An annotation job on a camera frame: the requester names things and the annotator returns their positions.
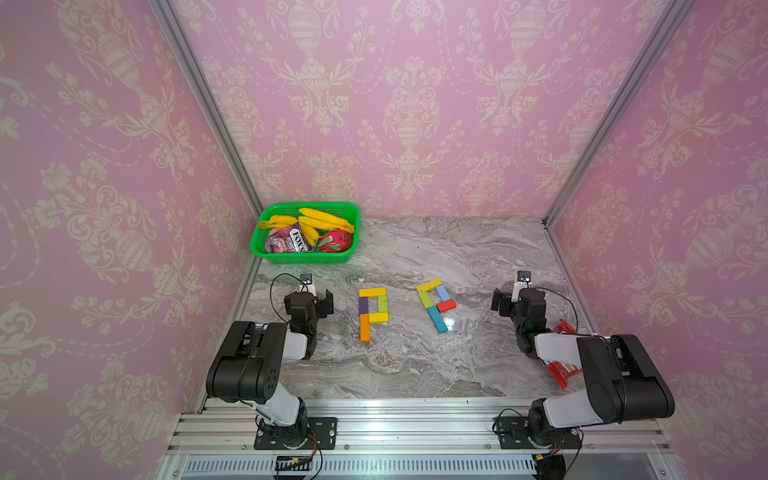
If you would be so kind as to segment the orange block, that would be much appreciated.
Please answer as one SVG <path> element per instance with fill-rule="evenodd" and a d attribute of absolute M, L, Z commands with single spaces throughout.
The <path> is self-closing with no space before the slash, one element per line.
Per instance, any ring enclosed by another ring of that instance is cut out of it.
<path fill-rule="evenodd" d="M 371 340 L 370 315 L 361 314 L 359 316 L 359 321 L 360 321 L 360 333 L 359 333 L 360 341 L 363 343 L 368 343 Z"/>

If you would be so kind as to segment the yellow block top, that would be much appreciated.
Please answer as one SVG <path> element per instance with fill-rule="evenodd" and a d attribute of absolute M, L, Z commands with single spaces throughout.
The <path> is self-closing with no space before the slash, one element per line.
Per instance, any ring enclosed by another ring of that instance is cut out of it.
<path fill-rule="evenodd" d="M 387 290 L 385 288 L 360 289 L 358 292 L 359 298 L 379 298 L 386 296 Z"/>

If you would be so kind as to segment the yellow block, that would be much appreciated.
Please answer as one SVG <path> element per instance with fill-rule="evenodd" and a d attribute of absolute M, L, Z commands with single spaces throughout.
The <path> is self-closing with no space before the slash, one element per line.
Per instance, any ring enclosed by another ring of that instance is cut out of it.
<path fill-rule="evenodd" d="M 424 284 L 421 284 L 417 287 L 417 291 L 419 293 L 422 292 L 430 292 L 432 290 L 437 289 L 439 286 L 442 285 L 442 281 L 440 279 L 434 279 L 429 282 L 426 282 Z"/>
<path fill-rule="evenodd" d="M 370 324 L 386 324 L 389 322 L 389 314 L 387 312 L 377 312 L 368 315 L 368 321 Z"/>
<path fill-rule="evenodd" d="M 379 298 L 386 296 L 387 290 L 385 288 L 360 289 L 358 292 L 359 298 Z"/>

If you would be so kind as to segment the light blue block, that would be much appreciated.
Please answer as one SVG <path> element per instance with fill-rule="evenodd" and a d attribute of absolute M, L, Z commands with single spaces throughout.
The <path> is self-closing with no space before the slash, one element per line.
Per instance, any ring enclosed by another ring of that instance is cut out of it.
<path fill-rule="evenodd" d="M 435 291 L 437 292 L 441 303 L 447 302 L 452 299 L 447 289 L 443 285 L 437 286 Z"/>

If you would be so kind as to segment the red block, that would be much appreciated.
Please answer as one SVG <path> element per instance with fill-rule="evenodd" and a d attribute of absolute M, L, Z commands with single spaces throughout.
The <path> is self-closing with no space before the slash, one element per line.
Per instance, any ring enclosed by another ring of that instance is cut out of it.
<path fill-rule="evenodd" d="M 454 299 L 444 300 L 436 305 L 436 308 L 440 313 L 444 313 L 457 308 L 456 301 Z"/>

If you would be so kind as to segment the teal block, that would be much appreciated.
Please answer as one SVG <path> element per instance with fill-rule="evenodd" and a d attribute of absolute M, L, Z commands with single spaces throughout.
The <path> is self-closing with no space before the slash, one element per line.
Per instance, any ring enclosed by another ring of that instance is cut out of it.
<path fill-rule="evenodd" d="M 428 307 L 427 313 L 439 334 L 443 334 L 448 331 L 448 327 L 442 317 L 442 314 L 439 312 L 436 306 Z"/>

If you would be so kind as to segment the light green block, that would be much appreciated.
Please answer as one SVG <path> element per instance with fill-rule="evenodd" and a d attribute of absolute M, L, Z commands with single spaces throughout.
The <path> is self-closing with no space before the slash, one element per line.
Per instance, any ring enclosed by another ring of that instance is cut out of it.
<path fill-rule="evenodd" d="M 380 296 L 377 298 L 378 300 L 378 312 L 379 313 L 388 313 L 388 300 L 386 296 Z"/>
<path fill-rule="evenodd" d="M 429 309 L 434 306 L 430 295 L 427 292 L 419 292 L 419 299 L 425 309 Z"/>

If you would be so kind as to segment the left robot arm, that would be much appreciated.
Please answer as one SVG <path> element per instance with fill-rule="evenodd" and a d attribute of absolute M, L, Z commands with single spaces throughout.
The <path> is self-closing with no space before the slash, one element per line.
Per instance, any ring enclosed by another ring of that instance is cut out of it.
<path fill-rule="evenodd" d="M 332 450 L 338 419 L 312 417 L 306 402 L 280 380 L 285 360 L 308 360 L 321 319 L 334 313 L 334 297 L 297 291 L 284 298 L 288 322 L 230 326 L 206 376 L 206 393 L 256 412 L 255 450 Z"/>

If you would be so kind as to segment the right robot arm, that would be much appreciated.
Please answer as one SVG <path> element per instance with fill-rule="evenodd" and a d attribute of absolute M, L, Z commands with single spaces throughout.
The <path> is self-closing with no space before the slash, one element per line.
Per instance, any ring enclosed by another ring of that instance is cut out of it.
<path fill-rule="evenodd" d="M 496 289 L 491 303 L 512 320 L 523 354 L 545 366 L 571 365 L 584 379 L 579 391 L 532 402 L 522 424 L 528 441 L 556 450 L 583 427 L 674 414 L 673 394 L 637 336 L 557 332 L 547 326 L 546 306 L 545 292 L 533 288 Z"/>

